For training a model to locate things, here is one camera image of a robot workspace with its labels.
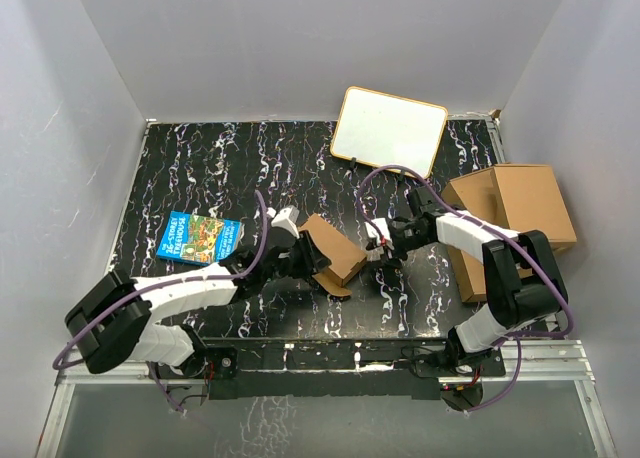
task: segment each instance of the wall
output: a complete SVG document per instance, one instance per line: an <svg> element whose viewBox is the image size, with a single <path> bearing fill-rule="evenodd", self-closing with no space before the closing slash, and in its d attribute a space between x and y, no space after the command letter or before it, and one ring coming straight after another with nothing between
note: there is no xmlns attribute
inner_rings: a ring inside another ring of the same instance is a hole
<svg viewBox="0 0 640 458"><path fill-rule="evenodd" d="M350 85L502 108L560 0L82 0L143 115L334 119Z"/></svg>
<svg viewBox="0 0 640 458"><path fill-rule="evenodd" d="M503 113L511 160L554 166L580 246L561 262L621 457L638 456L640 0L564 0Z"/></svg>
<svg viewBox="0 0 640 458"><path fill-rule="evenodd" d="M35 453L145 122L79 0L0 0L0 456Z"/></svg>

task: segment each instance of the small cardboard box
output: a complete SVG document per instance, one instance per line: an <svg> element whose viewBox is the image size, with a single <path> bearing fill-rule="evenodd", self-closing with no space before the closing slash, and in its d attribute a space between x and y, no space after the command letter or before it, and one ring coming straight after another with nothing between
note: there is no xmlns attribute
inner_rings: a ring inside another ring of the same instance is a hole
<svg viewBox="0 0 640 458"><path fill-rule="evenodd" d="M331 260L331 266L313 278L333 296L350 296L351 291L344 285L365 265L366 253L320 215L311 215L298 229L307 230L318 249Z"/></svg>
<svg viewBox="0 0 640 458"><path fill-rule="evenodd" d="M540 230L556 252L577 241L553 169L548 165L492 166L454 178L442 198L503 228ZM456 248L448 248L462 301L486 301L482 263Z"/></svg>

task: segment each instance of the book cover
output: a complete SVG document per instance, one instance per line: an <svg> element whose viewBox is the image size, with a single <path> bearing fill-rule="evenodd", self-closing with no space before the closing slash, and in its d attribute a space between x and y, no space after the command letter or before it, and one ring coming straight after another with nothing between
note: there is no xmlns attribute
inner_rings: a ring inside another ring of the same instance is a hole
<svg viewBox="0 0 640 458"><path fill-rule="evenodd" d="M242 238L242 223L172 211L156 255L210 265L229 256Z"/></svg>

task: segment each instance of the cardboard box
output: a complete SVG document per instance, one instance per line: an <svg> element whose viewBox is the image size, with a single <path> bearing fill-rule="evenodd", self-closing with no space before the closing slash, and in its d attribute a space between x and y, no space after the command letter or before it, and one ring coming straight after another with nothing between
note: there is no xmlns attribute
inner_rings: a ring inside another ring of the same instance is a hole
<svg viewBox="0 0 640 458"><path fill-rule="evenodd" d="M577 241L553 169L548 165L505 164L476 171L451 180L442 198L503 228L540 230L556 252ZM451 247L449 257L462 301L486 301L482 263Z"/></svg>
<svg viewBox="0 0 640 458"><path fill-rule="evenodd" d="M333 296L350 296L351 291L344 285L365 265L366 253L320 215L311 215L298 229L309 231L318 249L331 260L331 266L313 278Z"/></svg>

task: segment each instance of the table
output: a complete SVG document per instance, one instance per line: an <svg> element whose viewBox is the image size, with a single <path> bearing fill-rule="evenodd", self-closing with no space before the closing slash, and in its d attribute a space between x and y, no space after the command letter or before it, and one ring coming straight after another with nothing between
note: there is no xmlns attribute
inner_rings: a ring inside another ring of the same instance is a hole
<svg viewBox="0 0 640 458"><path fill-rule="evenodd" d="M149 127L113 254L132 276L160 276L192 266L155 257L172 210L244 223L257 243L260 190L268 206L295 205L300 222L319 213L364 247L364 222L354 192L371 168L349 169L329 152L334 122L180 123ZM452 119L430 177L441 191L456 176L496 163L485 119ZM377 217L410 216L405 195L413 180L385 173L365 200ZM284 279L247 302L173 317L203 338L438 338L471 316L460 301L446 248L413 252L402 270L367 267L337 301L315 282Z"/></svg>

